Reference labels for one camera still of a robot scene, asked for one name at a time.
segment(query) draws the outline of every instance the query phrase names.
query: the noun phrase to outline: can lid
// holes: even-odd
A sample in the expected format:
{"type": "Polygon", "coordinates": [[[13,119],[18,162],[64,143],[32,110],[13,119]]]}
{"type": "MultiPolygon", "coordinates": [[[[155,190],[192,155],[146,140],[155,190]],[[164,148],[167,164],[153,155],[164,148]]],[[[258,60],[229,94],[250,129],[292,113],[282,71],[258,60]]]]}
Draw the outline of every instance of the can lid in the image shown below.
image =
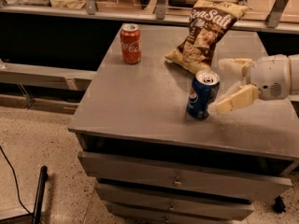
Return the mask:
{"type": "Polygon", "coordinates": [[[139,29],[138,25],[132,23],[125,23],[122,26],[122,30],[126,32],[134,32],[137,31],[138,29],[139,29]]]}
{"type": "Polygon", "coordinates": [[[208,86],[216,85],[220,81],[220,77],[217,75],[217,73],[207,70],[197,72],[196,79],[208,86]]]}

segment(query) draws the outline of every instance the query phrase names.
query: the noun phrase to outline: cabinet top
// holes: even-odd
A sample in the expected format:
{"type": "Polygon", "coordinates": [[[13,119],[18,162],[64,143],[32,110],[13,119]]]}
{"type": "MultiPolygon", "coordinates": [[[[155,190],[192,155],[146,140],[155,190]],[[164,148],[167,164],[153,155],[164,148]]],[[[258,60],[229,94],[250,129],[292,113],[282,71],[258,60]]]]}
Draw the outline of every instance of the cabinet top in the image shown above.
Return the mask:
{"type": "MultiPolygon", "coordinates": [[[[140,25],[142,59],[127,64],[117,34],[68,129],[74,133],[236,153],[299,158],[299,120],[291,102],[257,100],[227,115],[196,120],[186,112],[193,74],[164,55],[188,35],[188,28],[140,25]]],[[[212,70],[221,77],[218,97],[236,80],[217,68],[220,58],[265,56],[253,32],[229,31],[218,43],[212,70]]]]}

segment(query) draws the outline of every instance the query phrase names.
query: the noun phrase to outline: drawer handle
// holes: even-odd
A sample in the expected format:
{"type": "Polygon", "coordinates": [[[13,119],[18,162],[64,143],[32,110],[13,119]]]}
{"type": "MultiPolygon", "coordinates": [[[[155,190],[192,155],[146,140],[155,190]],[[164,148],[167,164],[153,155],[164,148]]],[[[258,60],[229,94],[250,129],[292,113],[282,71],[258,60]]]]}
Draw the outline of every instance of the drawer handle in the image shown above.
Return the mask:
{"type": "Polygon", "coordinates": [[[174,182],[172,183],[172,185],[173,185],[174,187],[176,187],[176,188],[179,188],[179,187],[182,186],[182,183],[179,181],[179,177],[178,177],[178,176],[176,177],[176,181],[174,181],[174,182]]]}
{"type": "Polygon", "coordinates": [[[171,211],[171,212],[175,211],[175,207],[174,207],[173,203],[169,204],[168,210],[171,211]]]}
{"type": "Polygon", "coordinates": [[[169,224],[169,223],[170,223],[168,217],[165,217],[165,221],[164,221],[164,223],[165,223],[165,224],[169,224]]]}

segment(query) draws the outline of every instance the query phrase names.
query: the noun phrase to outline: drawer front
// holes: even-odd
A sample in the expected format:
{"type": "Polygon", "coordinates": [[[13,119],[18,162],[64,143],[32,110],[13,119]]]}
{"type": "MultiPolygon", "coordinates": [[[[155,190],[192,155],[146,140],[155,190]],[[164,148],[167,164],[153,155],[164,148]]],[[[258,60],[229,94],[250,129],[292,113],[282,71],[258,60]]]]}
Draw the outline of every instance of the drawer front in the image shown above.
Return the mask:
{"type": "Polygon", "coordinates": [[[223,220],[216,218],[200,218],[194,216],[182,216],[166,212],[158,212],[153,209],[139,209],[132,206],[121,205],[116,203],[107,203],[107,210],[118,216],[137,217],[147,220],[155,220],[164,224],[233,224],[232,220],[223,220]]]}
{"type": "Polygon", "coordinates": [[[194,198],[156,190],[97,184],[96,191],[104,201],[155,208],[173,214],[244,220],[254,211],[253,206],[249,204],[194,198]]]}
{"type": "Polygon", "coordinates": [[[87,175],[239,199],[272,202],[292,186],[290,179],[244,174],[166,161],[80,152],[87,175]]]}

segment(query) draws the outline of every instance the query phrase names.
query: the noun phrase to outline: speckled floor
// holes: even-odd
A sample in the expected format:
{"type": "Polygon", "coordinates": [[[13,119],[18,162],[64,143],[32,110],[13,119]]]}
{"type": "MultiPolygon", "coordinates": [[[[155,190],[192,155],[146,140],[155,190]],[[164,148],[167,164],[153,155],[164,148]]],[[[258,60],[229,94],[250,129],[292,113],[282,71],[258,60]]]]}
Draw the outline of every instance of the speckled floor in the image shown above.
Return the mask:
{"type": "MultiPolygon", "coordinates": [[[[42,223],[153,224],[115,217],[106,210],[93,190],[95,179],[86,176],[77,159],[81,150],[78,140],[67,130],[72,108],[39,102],[30,110],[23,107],[22,99],[0,97],[0,145],[15,168],[25,205],[35,202],[40,167],[48,166],[42,223]]],[[[0,170],[0,211],[20,206],[12,172],[1,154],[0,170]]],[[[287,205],[285,214],[275,214],[270,203],[254,203],[256,211],[240,224],[298,224],[299,174],[290,178],[293,188],[282,196],[287,205]]],[[[23,217],[0,223],[31,221],[23,217]]]]}

